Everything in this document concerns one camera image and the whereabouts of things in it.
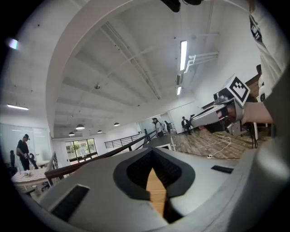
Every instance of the white wall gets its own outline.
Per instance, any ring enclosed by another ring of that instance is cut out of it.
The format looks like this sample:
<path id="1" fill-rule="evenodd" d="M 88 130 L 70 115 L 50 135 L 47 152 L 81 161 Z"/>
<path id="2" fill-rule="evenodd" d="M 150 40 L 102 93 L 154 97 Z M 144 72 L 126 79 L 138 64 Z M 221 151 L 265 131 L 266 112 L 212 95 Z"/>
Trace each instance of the white wall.
<path id="1" fill-rule="evenodd" d="M 184 106 L 175 108 L 170 110 L 170 115 L 172 117 L 172 120 L 174 122 L 175 128 L 177 133 L 182 133 L 184 130 L 181 126 L 182 117 L 184 116 L 187 120 L 190 119 L 190 115 L 192 114 L 199 114 L 202 112 L 202 109 L 198 106 L 196 102 L 192 102 L 189 104 L 186 104 Z"/>
<path id="2" fill-rule="evenodd" d="M 98 155 L 103 155 L 107 153 L 105 142 L 106 142 L 106 136 L 105 135 L 96 135 L 93 136 L 95 140 L 95 145 L 97 148 Z"/>
<path id="3" fill-rule="evenodd" d="M 135 122 L 132 122 L 123 126 L 117 126 L 115 129 L 106 132 L 106 141 L 117 140 L 137 134 L 138 130 Z"/>
<path id="4" fill-rule="evenodd" d="M 147 104 L 142 104 L 140 107 L 132 108 L 130 111 L 125 112 L 119 117 L 108 122 L 103 131 L 106 132 L 114 129 L 113 125 L 115 122 L 119 122 L 121 125 L 126 125 L 128 123 L 142 121 L 152 117 L 153 115 L 166 113 L 172 109 L 191 102 L 197 103 L 193 94 L 180 94 L 177 96 L 175 93 L 173 93 L 169 97 L 161 98 L 160 100 L 149 102 Z"/>
<path id="5" fill-rule="evenodd" d="M 52 146 L 58 159 L 58 167 L 61 168 L 70 165 L 65 142 L 52 140 Z"/>
<path id="6" fill-rule="evenodd" d="M 168 113 L 161 114 L 160 116 L 161 116 L 161 120 L 162 120 L 162 121 L 167 121 L 168 123 L 171 122 L 171 121 L 170 121 L 170 118 L 169 118 L 169 116 L 168 116 Z"/>
<path id="7" fill-rule="evenodd" d="M 201 65 L 194 77 L 194 95 L 201 106 L 212 102 L 213 94 L 233 74 L 244 82 L 253 78 L 261 63 L 250 31 L 249 14 L 227 4 L 223 17 L 218 59 Z"/>

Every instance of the wooden floor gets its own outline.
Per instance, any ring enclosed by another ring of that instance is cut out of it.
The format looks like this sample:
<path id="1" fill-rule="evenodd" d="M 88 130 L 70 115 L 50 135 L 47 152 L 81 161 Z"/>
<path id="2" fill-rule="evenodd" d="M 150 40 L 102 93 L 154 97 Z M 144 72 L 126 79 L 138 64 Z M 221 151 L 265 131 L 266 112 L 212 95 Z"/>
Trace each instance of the wooden floor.
<path id="1" fill-rule="evenodd" d="M 261 145 L 263 142 L 271 139 L 271 137 L 265 136 L 265 134 L 265 132 L 259 133 L 259 140 L 257 141 L 258 145 Z M 225 147 L 228 145 L 229 141 L 222 142 L 222 139 L 225 137 L 229 137 L 231 139 L 231 144 L 227 148 Z M 246 149 L 252 149 L 252 140 L 247 134 L 243 135 L 243 137 L 234 137 L 225 132 L 216 132 L 211 134 L 204 131 L 196 131 L 191 135 L 184 133 L 180 135 L 173 135 L 172 139 L 175 144 L 176 151 L 191 155 L 202 155 L 206 157 L 225 148 L 221 152 L 215 154 L 215 157 L 220 159 L 239 159 Z"/>
<path id="2" fill-rule="evenodd" d="M 206 146 L 200 149 L 195 149 L 197 147 L 202 147 L 211 143 L 221 142 L 224 137 L 231 138 L 231 144 L 227 146 L 227 142 L 213 144 L 210 146 Z M 210 134 L 208 132 L 197 131 L 192 133 L 192 135 L 180 134 L 180 135 L 172 135 L 172 139 L 174 144 L 176 145 L 176 151 L 181 153 L 186 153 L 190 155 L 202 155 L 205 158 L 208 155 L 212 155 L 217 151 L 223 151 L 216 153 L 215 157 L 212 159 L 238 159 L 241 158 L 242 154 L 246 149 L 252 148 L 252 140 L 249 135 L 244 135 L 243 137 L 233 137 L 224 132 L 216 132 Z M 260 146 L 263 142 L 270 140 L 271 138 L 267 135 L 266 132 L 259 132 L 259 140 L 258 145 Z M 150 200 L 153 204 L 153 207 L 163 215 L 166 190 L 158 177 L 156 176 L 154 170 L 152 169 L 148 182 L 147 182 L 147 191 L 150 192 Z"/>

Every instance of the ceiling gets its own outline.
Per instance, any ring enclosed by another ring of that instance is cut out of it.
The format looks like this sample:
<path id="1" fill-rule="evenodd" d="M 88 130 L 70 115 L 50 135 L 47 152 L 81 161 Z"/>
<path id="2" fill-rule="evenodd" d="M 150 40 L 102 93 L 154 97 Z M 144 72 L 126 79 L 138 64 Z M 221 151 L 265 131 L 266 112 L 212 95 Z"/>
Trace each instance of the ceiling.
<path id="1" fill-rule="evenodd" d="M 180 41 L 188 41 L 188 55 L 218 51 L 224 11 L 223 2 L 181 4 L 174 13 L 160 0 L 147 1 L 98 29 L 65 66 L 55 128 L 102 129 L 134 107 L 176 95 Z M 182 93 L 191 92 L 197 68 Z"/>

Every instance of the white sleeve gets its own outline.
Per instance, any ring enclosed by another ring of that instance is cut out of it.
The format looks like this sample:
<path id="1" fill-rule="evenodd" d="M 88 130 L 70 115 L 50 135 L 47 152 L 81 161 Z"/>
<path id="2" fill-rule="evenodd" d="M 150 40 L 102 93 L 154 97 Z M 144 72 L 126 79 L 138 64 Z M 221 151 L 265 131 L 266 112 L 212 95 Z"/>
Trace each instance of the white sleeve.
<path id="1" fill-rule="evenodd" d="M 255 41 L 261 54 L 265 93 L 269 95 L 289 63 L 290 46 L 279 25 L 261 4 L 256 4 L 251 15 L 254 27 L 261 33 L 261 38 Z"/>

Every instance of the wooden handrail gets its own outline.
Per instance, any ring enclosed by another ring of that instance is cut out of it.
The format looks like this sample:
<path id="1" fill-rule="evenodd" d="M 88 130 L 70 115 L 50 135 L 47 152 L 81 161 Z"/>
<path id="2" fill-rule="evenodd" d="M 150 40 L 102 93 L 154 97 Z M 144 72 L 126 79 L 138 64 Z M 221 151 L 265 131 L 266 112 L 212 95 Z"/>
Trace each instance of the wooden handrail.
<path id="1" fill-rule="evenodd" d="M 90 159 L 90 160 L 87 160 L 87 161 L 84 161 L 84 162 L 81 162 L 81 163 L 78 163 L 78 164 L 73 164 L 73 165 L 70 165 L 70 166 L 66 166 L 66 167 L 63 167 L 63 168 L 59 168 L 59 169 L 54 169 L 54 170 L 49 170 L 47 172 L 45 172 L 45 176 L 48 178 L 49 181 L 51 181 L 52 178 L 56 178 L 56 177 L 59 177 L 59 176 L 63 176 L 63 175 L 67 175 L 67 174 L 70 174 L 74 171 L 76 171 L 77 169 L 79 169 L 80 167 L 82 167 L 83 165 L 89 163 L 89 162 L 92 162 L 92 161 L 95 161 L 95 160 L 99 160 L 99 159 L 103 159 L 103 158 L 106 158 L 106 157 L 110 157 L 110 156 L 113 156 L 127 148 L 131 148 L 132 145 L 134 145 L 135 143 L 138 143 L 139 141 L 143 140 L 144 138 L 146 137 L 150 137 L 151 134 L 155 133 L 155 131 L 149 133 L 149 134 L 146 134 L 145 136 L 139 138 L 139 139 L 136 139 L 135 141 L 129 143 L 129 144 L 126 144 L 125 146 L 122 146 L 120 148 L 117 148 L 113 151 L 110 151 L 106 154 L 103 154 L 103 155 L 100 155 L 98 157 L 95 157 L 93 159 Z"/>

